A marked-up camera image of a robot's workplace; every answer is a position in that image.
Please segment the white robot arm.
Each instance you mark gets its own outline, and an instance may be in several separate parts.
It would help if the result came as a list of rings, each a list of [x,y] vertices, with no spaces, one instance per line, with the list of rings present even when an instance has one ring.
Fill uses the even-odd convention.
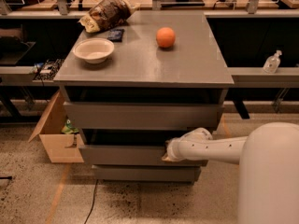
[[[264,124],[247,136],[214,139],[198,128],[166,143],[164,161],[239,166],[238,224],[299,224],[299,125]]]

